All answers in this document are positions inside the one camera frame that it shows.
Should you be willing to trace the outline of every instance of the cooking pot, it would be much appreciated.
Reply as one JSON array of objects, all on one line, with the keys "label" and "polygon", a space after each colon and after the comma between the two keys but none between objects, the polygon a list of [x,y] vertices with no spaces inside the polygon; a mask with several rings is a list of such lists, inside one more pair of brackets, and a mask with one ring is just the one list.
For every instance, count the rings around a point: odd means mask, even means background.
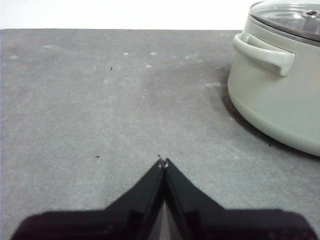
[{"label": "cooking pot", "polygon": [[233,46],[235,108],[270,137],[320,156],[320,1],[253,4]]}]

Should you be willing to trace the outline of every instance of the gray surface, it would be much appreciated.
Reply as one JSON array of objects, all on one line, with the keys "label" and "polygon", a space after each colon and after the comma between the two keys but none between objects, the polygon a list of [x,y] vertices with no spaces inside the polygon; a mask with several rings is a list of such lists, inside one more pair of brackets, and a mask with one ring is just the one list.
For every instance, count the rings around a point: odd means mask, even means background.
[{"label": "gray surface", "polygon": [[226,208],[296,211],[320,233],[320,159],[229,99],[238,32],[2,30],[1,239],[28,215],[104,208],[157,154]]}]

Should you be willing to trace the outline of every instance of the lid rim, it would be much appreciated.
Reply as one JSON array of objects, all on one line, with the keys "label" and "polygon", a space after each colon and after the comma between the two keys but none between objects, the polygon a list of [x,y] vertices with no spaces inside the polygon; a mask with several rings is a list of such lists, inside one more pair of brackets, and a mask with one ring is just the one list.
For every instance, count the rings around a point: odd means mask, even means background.
[{"label": "lid rim", "polygon": [[278,34],[278,35],[283,36],[285,38],[292,39],[292,40],[300,42],[300,43],[304,43],[304,44],[308,44],[308,45],[320,48],[320,41],[316,41],[316,40],[309,39],[309,38],[306,38],[303,36],[299,36],[299,35],[296,35],[296,34],[293,34],[290,32],[279,30],[275,27],[272,27],[268,24],[265,24],[264,22],[259,21],[251,14],[248,15],[248,21],[252,21],[254,24],[258,25],[259,27],[261,27],[267,31],[270,31],[274,34]]},{"label": "lid rim", "polygon": [[298,37],[301,37],[301,38],[304,38],[304,39],[308,39],[310,41],[316,41],[316,42],[320,43],[320,35],[318,35],[318,34],[315,34],[315,33],[312,33],[312,32],[308,32],[308,31],[305,31],[305,30],[300,30],[300,29],[294,28],[294,27],[288,27],[288,26],[285,26],[285,25],[283,25],[281,23],[278,23],[278,22],[273,21],[273,20],[268,19],[268,18],[264,18],[264,17],[259,16],[258,14],[256,14],[253,11],[253,7],[258,5],[258,4],[260,4],[260,3],[263,3],[263,2],[266,2],[266,1],[258,1],[258,2],[253,3],[250,6],[249,14],[254,19],[256,19],[257,21],[259,21],[259,22],[261,22],[261,23],[263,23],[265,25],[268,25],[269,27],[272,27],[274,29],[282,31],[284,33],[292,34],[292,35],[295,35],[295,36],[298,36]]}]

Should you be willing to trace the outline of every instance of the lid knob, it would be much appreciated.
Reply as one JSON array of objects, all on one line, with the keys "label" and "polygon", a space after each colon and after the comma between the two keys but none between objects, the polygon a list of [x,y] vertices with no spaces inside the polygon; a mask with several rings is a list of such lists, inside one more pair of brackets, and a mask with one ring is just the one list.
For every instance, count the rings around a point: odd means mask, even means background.
[{"label": "lid knob", "polygon": [[315,19],[320,15],[320,11],[317,10],[306,10],[302,13],[303,17],[306,19]]}]

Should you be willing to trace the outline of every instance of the stain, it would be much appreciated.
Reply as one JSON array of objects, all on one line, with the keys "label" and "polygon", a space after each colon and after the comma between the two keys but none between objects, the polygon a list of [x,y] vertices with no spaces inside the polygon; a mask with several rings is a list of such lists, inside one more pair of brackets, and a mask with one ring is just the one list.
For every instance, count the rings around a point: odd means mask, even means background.
[{"label": "stain", "polygon": [[52,49],[53,45],[43,45],[42,47],[45,48],[45,49]]},{"label": "stain", "polygon": [[117,101],[117,100],[118,99],[117,99],[116,96],[108,96],[108,98],[107,98],[108,103],[112,103],[112,102]]},{"label": "stain", "polygon": [[195,59],[197,56],[198,56],[198,54],[194,53],[194,54],[190,54],[188,56],[185,56],[184,58],[190,60],[190,59]]}]

